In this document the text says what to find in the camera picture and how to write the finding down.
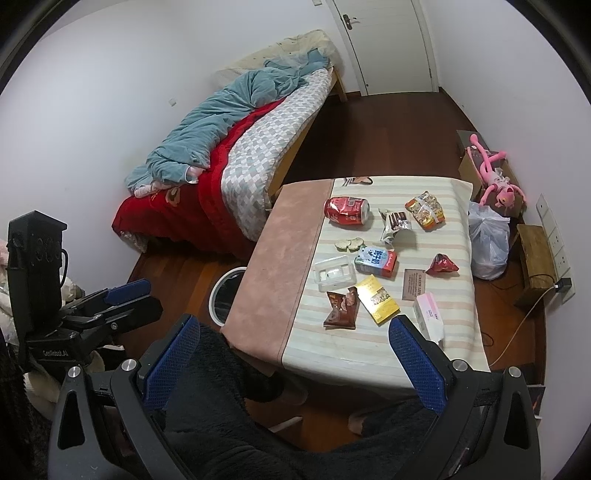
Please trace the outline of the white pink box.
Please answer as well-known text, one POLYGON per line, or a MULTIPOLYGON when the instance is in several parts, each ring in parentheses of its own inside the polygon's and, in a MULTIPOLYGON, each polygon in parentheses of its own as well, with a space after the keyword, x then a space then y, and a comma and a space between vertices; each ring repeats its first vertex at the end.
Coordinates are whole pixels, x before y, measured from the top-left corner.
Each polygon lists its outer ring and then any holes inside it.
POLYGON ((445 323, 431 292, 418 295, 414 302, 416 321, 422 335, 429 341, 444 345, 445 323))

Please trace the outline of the yellow box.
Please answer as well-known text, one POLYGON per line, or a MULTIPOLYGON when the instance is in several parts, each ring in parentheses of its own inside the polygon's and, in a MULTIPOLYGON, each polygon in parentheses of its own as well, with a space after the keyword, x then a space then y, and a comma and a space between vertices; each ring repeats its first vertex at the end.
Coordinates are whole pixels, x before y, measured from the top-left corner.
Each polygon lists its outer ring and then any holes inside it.
POLYGON ((396 300, 374 275, 367 276, 356 284, 356 292, 377 325, 386 323, 401 312, 396 300))

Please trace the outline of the red wrapper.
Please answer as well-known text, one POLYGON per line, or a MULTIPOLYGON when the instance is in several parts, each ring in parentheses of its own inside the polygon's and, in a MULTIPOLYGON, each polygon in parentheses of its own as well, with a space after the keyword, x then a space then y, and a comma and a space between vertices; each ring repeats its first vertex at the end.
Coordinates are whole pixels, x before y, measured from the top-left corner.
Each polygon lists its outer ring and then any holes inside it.
POLYGON ((459 271, 459 266, 453 262, 446 254, 438 253, 435 255, 430 267, 426 273, 430 276, 441 274, 455 274, 459 271))

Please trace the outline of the brown snack bag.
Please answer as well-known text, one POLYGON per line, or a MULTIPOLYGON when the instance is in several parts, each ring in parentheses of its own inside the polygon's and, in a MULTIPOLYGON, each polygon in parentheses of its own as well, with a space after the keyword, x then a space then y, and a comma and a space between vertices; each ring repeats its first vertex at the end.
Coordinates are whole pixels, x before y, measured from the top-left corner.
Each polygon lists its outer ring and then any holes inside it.
POLYGON ((331 312, 325 318, 325 329, 356 329, 360 300, 356 287, 349 287, 346 294, 328 292, 331 312))

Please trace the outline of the blue red milk carton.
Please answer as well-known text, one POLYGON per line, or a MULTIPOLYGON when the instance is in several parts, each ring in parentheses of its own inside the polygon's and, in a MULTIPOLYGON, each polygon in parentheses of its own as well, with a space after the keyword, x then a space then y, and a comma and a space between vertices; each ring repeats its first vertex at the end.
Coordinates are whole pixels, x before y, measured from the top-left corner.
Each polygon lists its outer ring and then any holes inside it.
POLYGON ((382 247, 363 247, 353 260, 353 265, 360 273, 391 278, 396 262, 397 253, 394 250, 382 247))

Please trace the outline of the clear plastic tray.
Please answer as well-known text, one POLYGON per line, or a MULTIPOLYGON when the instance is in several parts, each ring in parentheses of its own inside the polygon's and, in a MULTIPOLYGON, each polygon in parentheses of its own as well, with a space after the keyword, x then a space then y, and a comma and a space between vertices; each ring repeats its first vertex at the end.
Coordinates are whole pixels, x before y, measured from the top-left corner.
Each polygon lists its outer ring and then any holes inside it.
POLYGON ((356 285, 356 270, 346 255, 318 261, 314 264, 318 291, 329 292, 356 285))

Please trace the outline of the orange snack wrapper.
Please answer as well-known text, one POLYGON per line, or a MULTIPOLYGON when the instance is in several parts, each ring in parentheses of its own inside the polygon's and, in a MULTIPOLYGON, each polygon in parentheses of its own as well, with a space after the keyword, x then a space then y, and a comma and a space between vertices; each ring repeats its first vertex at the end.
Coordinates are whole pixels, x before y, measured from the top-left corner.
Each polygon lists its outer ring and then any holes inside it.
POLYGON ((435 230, 446 221, 443 207, 436 196, 429 191, 409 200, 405 208, 425 231, 435 230))

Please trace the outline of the white cookie wrapper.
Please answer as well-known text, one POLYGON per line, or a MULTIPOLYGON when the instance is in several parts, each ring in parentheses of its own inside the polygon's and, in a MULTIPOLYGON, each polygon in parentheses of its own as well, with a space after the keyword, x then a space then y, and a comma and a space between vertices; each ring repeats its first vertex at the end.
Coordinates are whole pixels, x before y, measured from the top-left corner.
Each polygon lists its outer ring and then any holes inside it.
POLYGON ((384 245, 393 247, 396 236, 403 231, 410 231, 412 223, 405 212, 380 209, 379 213, 384 224, 381 241, 384 245))

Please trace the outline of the crushed red soda can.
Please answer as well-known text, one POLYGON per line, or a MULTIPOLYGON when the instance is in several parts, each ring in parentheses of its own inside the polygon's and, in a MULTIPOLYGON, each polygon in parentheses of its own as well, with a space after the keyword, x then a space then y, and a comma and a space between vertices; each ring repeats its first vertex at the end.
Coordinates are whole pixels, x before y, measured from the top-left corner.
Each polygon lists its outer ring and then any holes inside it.
POLYGON ((332 197, 325 201, 324 214, 341 226, 363 226, 370 216, 370 203, 358 197, 332 197))

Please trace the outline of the brown paper card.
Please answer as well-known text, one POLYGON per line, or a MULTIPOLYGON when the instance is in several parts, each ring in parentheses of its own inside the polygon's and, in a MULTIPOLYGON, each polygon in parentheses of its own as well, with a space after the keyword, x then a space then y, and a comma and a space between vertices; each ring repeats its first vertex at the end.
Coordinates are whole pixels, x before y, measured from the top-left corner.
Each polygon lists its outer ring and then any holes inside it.
POLYGON ((403 279, 402 299, 414 301, 426 292, 426 272, 420 269, 406 269, 403 279))

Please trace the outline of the teal blue duvet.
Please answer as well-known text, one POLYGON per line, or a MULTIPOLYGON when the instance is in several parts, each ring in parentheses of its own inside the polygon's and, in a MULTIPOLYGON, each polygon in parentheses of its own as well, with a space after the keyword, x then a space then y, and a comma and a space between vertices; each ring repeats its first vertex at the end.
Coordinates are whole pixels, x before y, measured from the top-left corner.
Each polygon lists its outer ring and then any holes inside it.
POLYGON ((236 123, 294 93, 307 83, 308 74, 329 65, 328 57, 311 49, 300 58, 266 60, 263 67, 239 75, 187 113, 125 178, 127 190, 141 196, 153 189, 197 183, 211 168, 211 151, 236 123))

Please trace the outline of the bed with checkered sheet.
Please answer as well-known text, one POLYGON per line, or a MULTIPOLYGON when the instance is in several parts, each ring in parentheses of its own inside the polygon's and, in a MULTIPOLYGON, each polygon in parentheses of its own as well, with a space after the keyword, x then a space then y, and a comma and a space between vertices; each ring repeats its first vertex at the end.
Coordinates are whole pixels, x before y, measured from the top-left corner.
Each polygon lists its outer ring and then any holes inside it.
MULTIPOLYGON (((280 105, 256 121, 238 139, 229 152, 228 166, 222 173, 222 200, 246 239, 256 243, 273 199, 279 192, 291 162, 307 135, 315 116, 332 91, 341 91, 339 73, 334 67, 322 68, 305 77, 307 83, 280 100, 280 105)), ((160 190, 130 196, 142 198, 160 190)), ((119 236, 137 250, 146 249, 149 242, 139 236, 119 236)))

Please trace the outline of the pink panther plush toy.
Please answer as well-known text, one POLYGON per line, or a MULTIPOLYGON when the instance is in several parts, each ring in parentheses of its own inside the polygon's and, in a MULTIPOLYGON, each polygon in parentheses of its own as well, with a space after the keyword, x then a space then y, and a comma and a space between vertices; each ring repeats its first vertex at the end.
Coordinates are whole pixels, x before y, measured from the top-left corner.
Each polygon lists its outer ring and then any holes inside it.
POLYGON ((469 137, 465 159, 470 160, 470 175, 476 180, 476 199, 505 216, 517 216, 526 207, 524 191, 506 174, 506 153, 493 153, 483 146, 477 133, 469 137))

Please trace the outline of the beige pillow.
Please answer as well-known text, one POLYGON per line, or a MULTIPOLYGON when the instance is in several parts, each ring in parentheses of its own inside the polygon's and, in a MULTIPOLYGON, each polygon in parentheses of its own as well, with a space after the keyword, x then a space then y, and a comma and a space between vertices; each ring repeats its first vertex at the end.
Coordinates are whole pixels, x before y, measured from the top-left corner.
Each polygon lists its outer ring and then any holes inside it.
POLYGON ((266 61, 277 61, 281 65, 295 67, 304 62, 308 52, 317 49, 318 53, 329 59, 329 65, 342 74, 344 62, 335 44, 322 29, 315 29, 307 33, 287 37, 274 42, 266 48, 246 55, 213 74, 218 88, 225 87, 235 81, 240 75, 249 70, 263 68, 266 61))

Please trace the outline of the white door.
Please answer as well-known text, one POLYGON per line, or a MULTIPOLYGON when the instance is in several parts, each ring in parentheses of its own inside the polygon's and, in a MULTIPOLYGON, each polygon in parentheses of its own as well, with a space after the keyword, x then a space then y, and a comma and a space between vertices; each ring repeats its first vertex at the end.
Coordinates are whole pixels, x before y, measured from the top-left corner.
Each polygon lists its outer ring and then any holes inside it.
POLYGON ((329 1, 363 96, 436 92, 435 55, 416 0, 329 1))

